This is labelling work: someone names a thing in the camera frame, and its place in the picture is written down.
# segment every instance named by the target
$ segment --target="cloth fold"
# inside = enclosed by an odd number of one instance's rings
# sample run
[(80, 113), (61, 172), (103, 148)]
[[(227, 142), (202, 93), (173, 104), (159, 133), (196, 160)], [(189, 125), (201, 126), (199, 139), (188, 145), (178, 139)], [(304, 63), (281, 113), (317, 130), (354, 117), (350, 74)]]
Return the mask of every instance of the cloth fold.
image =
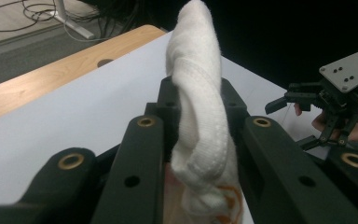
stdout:
[(220, 48), (211, 13), (200, 0), (189, 1), (179, 13), (166, 71), (181, 104), (171, 168), (185, 186), (182, 207), (193, 223), (241, 223), (237, 156), (220, 95)]

